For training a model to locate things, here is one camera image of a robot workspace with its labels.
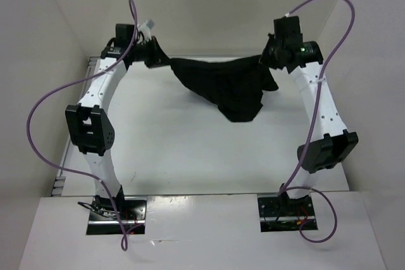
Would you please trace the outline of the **black skirt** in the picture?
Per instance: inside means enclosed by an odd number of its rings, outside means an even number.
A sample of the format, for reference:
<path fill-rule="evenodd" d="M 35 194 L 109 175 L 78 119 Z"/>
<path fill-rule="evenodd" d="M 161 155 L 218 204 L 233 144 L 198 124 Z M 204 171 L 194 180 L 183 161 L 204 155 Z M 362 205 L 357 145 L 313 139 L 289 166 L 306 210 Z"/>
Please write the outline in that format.
<path fill-rule="evenodd" d="M 184 87 L 215 104 L 229 121 L 245 123 L 261 111 L 263 92 L 279 89 L 259 59 L 259 55 L 214 62 L 171 58 L 170 67 Z"/>

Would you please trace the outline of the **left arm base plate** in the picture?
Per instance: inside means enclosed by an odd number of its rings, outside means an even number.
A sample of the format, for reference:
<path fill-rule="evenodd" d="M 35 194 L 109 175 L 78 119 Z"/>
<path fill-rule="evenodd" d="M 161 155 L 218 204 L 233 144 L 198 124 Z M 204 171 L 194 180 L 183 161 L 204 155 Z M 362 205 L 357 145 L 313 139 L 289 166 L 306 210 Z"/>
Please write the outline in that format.
<path fill-rule="evenodd" d="M 91 203 L 79 202 L 89 210 L 86 235 L 121 235 L 122 231 L 111 202 L 102 205 L 93 198 Z M 146 230 L 146 197 L 126 197 L 119 215 L 129 235 L 143 235 Z"/>

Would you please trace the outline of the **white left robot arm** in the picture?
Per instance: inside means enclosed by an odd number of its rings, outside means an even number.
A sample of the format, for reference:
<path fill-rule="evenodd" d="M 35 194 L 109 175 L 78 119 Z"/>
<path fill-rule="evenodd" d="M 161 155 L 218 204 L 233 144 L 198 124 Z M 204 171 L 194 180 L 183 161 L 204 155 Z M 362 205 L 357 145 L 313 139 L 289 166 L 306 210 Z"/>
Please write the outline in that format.
<path fill-rule="evenodd" d="M 111 157 L 115 129 L 108 118 L 110 102 L 132 63 L 142 61 L 148 67 L 159 67 L 168 60 L 154 36 L 134 44 L 125 58 L 118 61 L 123 52 L 121 47 L 106 46 L 86 93 L 76 105 L 65 110 L 72 144 L 84 155 L 95 179 L 92 207 L 103 210 L 111 219 L 125 214 L 126 203 Z"/>

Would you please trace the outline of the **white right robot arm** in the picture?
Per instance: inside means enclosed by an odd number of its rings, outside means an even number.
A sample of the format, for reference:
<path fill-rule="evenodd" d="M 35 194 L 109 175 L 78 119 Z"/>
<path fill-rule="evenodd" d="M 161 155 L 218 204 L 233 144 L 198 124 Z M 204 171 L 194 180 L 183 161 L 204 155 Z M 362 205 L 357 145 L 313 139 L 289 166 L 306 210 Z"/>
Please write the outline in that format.
<path fill-rule="evenodd" d="M 310 127 L 305 143 L 297 148 L 298 164 L 278 193 L 277 207 L 291 215 L 304 203 L 326 171 L 341 163 L 359 142 L 337 110 L 326 78 L 331 57 L 324 58 L 319 45 L 303 42 L 302 37 L 277 39 L 271 34 L 261 63 L 273 69 L 286 69 L 302 97 Z"/>

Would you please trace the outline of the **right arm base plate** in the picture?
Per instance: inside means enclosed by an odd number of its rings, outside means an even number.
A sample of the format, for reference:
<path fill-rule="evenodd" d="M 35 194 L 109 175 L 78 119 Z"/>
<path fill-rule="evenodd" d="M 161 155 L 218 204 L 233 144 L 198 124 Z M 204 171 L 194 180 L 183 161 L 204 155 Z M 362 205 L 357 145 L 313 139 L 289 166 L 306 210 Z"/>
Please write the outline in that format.
<path fill-rule="evenodd" d="M 257 198 L 261 232 L 317 230 L 313 201 L 309 195 L 290 199 L 281 196 L 260 195 Z"/>

